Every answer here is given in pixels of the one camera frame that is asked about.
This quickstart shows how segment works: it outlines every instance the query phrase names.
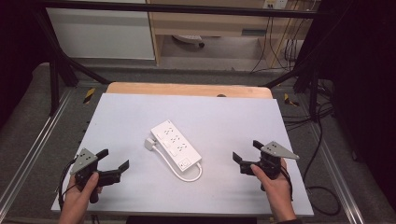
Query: wooden edge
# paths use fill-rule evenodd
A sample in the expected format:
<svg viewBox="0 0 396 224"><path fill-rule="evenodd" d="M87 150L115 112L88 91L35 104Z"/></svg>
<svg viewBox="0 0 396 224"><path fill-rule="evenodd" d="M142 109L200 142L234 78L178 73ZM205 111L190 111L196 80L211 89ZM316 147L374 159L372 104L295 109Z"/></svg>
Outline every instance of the wooden edge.
<svg viewBox="0 0 396 224"><path fill-rule="evenodd" d="M264 87L113 82L106 93L193 95L273 99Z"/></svg>

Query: electrical outlet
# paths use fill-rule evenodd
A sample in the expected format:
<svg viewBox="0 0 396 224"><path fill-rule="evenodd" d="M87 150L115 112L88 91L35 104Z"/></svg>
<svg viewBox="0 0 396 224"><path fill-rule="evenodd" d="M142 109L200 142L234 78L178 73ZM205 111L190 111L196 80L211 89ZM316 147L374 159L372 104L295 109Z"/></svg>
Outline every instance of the electrical outlet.
<svg viewBox="0 0 396 224"><path fill-rule="evenodd" d="M262 8L285 9L288 0L265 0Z"/></svg>
<svg viewBox="0 0 396 224"><path fill-rule="evenodd" d="M265 0L262 8L274 9L275 6L276 6L276 0Z"/></svg>
<svg viewBox="0 0 396 224"><path fill-rule="evenodd" d="M275 9L285 9L288 0L276 0Z"/></svg>
<svg viewBox="0 0 396 224"><path fill-rule="evenodd" d="M151 129L151 133L180 171L184 172L201 160L202 157L170 120Z"/></svg>

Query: metal bar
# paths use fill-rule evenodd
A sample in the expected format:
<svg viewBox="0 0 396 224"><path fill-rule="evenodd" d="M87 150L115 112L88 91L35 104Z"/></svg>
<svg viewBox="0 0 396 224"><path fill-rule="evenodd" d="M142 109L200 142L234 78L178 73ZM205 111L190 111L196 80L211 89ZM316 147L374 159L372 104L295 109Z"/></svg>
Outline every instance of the metal bar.
<svg viewBox="0 0 396 224"><path fill-rule="evenodd" d="M300 19L327 18L333 15L330 12L273 10L273 9L246 8L246 7L204 7L204 6L108 3L108 2L65 1L65 0L59 0L59 1L37 0L36 3L42 7L70 8L70 9L73 8L73 9L113 10L113 11L172 12L172 13L235 15L235 16L254 16L254 17L300 18Z"/></svg>
<svg viewBox="0 0 396 224"><path fill-rule="evenodd" d="M2 223L3 219L6 217L9 208L17 197L30 171L32 170L35 161L40 155L41 150L47 143L47 140L49 139L52 130L54 129L60 116L64 112L64 109L66 108L72 91L73 90L69 89L64 93L61 99L59 109L56 111L54 116L50 117L47 120L37 139L27 153L25 159L21 163L21 166L18 169L17 173L14 175L6 190L2 194L0 198L0 223Z"/></svg>
<svg viewBox="0 0 396 224"><path fill-rule="evenodd" d="M112 81L109 81L99 75L97 75L96 73L94 73L93 71L89 70L88 68L86 68L84 65L77 63L76 61L74 61L73 59L69 58L64 52L63 52L64 58L69 62L69 64L71 66L73 66L74 68L76 68L78 71L84 73L85 75L87 75L88 77L91 77L95 80L97 80L98 82L108 85L110 83L112 83Z"/></svg>
<svg viewBox="0 0 396 224"><path fill-rule="evenodd" d="M317 122L317 100L318 100L318 69L314 70L311 77L311 90L309 92L309 115L314 122Z"/></svg>
<svg viewBox="0 0 396 224"><path fill-rule="evenodd" d="M49 47L51 49L50 57L56 61L56 66L57 66L56 69L59 75L62 77L64 83L67 86L77 86L78 79L76 78L76 75L74 74L73 70L70 68L69 64L67 64L64 61L62 55L62 49L59 46L58 40L54 36L54 33L51 31L49 25L47 24L42 11L32 10L32 14L35 17L35 20L37 21L38 25L40 26L44 36L46 37L47 42L49 43Z"/></svg>
<svg viewBox="0 0 396 224"><path fill-rule="evenodd" d="M53 116L56 109L59 107L59 80L58 80L58 64L56 60L49 63L50 74L50 112Z"/></svg>
<svg viewBox="0 0 396 224"><path fill-rule="evenodd" d="M308 112L308 102L304 97L298 94L299 102L305 112L306 115L309 115ZM317 123L310 123L312 131L315 135L315 138L318 141L319 137L319 126ZM345 181L340 169L338 168L337 163L335 162L332 153L327 146L325 139L322 139L321 147L320 147L320 155L326 165L327 170L329 171L330 178L332 179L332 183L334 184L335 190L337 191L338 197L340 199L341 204L344 206L344 210L346 212L346 216L349 219L350 223L353 224L362 224L364 223L363 217L361 215L361 211L359 207L356 205L355 200L352 196L352 193L347 186L347 182Z"/></svg>

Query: gray floor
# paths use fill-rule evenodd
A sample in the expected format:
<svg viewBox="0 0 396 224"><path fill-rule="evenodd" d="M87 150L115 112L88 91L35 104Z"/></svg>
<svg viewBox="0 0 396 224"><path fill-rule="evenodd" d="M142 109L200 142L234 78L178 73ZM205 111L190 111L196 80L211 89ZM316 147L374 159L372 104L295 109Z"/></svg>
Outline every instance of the gray floor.
<svg viewBox="0 0 396 224"><path fill-rule="evenodd" d="M257 40L251 38L205 38L205 47L199 49L193 45L178 43L168 37L163 49L163 64L160 66L135 64L129 68L93 68L99 75L117 81L134 82L173 82L222 85L257 86L280 76L285 71L265 71L250 74L261 56L257 50ZM5 192L12 177L17 173L20 164L29 153L31 146L48 120L50 111L49 69L40 66L34 72L34 80L19 106L7 124L0 130L0 192ZM97 102L106 86L98 86L82 74L81 85L77 88L62 88L70 91L71 98L51 131L50 137L42 147L35 165L32 166L18 196L8 210L6 220L20 223L44 223L45 220L56 220L59 215L50 211L55 198L55 189L60 173L75 154L85 130L88 127ZM291 78L279 87L272 89L284 116L303 116L301 106L284 104L284 93L290 99L298 101L306 98L304 94L293 94ZM82 103L90 86L96 92L89 104ZM361 211L365 223L396 223L396 215L389 207L386 198L378 189L370 171L364 163L355 162L351 151L336 118L323 120L324 139L332 151L337 165ZM293 150L300 155L299 168L303 172L317 140L309 125L289 132ZM331 176L324 165L320 154L315 159L306 179L307 186L319 185L335 192ZM334 211L335 203L328 193L313 191L311 202L323 210ZM261 223L267 223L269 217L263 217ZM123 216L101 216L102 220L123 221ZM314 217L305 217L306 223L348 223L346 212L341 211L334 217L322 215L315 211Z"/></svg>

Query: wrist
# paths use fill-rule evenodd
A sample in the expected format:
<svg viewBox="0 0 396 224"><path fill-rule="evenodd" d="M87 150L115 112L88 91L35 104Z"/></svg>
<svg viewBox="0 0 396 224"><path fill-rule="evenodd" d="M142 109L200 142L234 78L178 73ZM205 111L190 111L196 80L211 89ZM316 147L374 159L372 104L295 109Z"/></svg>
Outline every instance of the wrist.
<svg viewBox="0 0 396 224"><path fill-rule="evenodd" d="M291 204L274 210L277 221L289 221L297 218Z"/></svg>

